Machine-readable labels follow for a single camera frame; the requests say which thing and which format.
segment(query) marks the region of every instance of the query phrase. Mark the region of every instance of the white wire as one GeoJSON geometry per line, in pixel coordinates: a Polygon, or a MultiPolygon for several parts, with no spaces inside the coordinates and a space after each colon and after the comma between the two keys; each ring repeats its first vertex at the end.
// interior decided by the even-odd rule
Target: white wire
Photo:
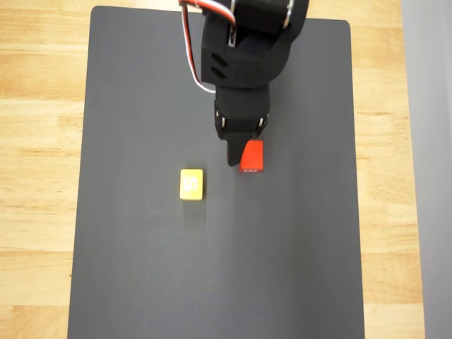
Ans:
{"type": "Polygon", "coordinates": [[[213,0],[193,0],[193,2],[196,7],[203,8],[205,5],[207,5],[207,6],[212,6],[212,7],[217,8],[219,11],[223,12],[223,13],[221,13],[223,16],[226,16],[235,25],[235,15],[225,5],[220,4],[219,2],[216,2],[213,0]]]}
{"type": "Polygon", "coordinates": [[[193,80],[195,81],[195,84],[202,90],[206,91],[210,94],[215,94],[216,90],[211,90],[210,88],[205,87],[202,82],[199,81],[198,76],[196,75],[196,69],[195,65],[191,63],[190,53],[191,53],[191,46],[189,44],[189,33],[187,32],[186,27],[188,26],[188,22],[186,22],[186,17],[184,15],[184,8],[182,9],[182,30],[184,31],[184,39],[185,39],[185,50],[186,50],[186,57],[189,61],[191,75],[193,76],[193,80]]]}

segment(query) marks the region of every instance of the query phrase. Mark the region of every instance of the white wall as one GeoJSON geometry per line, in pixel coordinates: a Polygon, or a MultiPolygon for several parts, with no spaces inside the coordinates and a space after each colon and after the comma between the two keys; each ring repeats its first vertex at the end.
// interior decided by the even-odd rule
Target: white wall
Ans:
{"type": "Polygon", "coordinates": [[[452,0],[402,0],[426,339],[452,338],[452,0]]]}

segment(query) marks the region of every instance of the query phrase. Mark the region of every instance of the block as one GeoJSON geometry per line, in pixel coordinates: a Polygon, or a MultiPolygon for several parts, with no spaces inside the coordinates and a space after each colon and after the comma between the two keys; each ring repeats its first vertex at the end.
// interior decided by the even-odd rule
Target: block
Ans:
{"type": "Polygon", "coordinates": [[[203,170],[181,169],[180,198],[182,200],[203,200],[203,170]]]}
{"type": "Polygon", "coordinates": [[[240,172],[259,173],[263,171],[263,141],[250,140],[245,146],[242,160],[240,161],[240,172]]]}

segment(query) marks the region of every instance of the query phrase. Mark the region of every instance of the wooden table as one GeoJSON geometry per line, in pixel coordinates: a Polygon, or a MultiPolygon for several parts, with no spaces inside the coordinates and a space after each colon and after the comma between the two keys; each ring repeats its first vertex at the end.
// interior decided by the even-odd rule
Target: wooden table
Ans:
{"type": "MultiPolygon", "coordinates": [[[[0,2],[0,338],[66,338],[90,10],[0,2]]],[[[366,338],[424,337],[400,0],[311,0],[352,26],[366,338]]]]}

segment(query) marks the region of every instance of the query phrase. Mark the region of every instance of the letter on yellow block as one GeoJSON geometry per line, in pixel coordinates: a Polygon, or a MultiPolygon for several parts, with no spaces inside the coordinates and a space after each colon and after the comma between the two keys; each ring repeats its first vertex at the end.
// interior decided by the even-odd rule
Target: letter on yellow block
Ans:
{"type": "Polygon", "coordinates": [[[203,200],[203,170],[181,169],[180,197],[182,200],[203,200]]]}

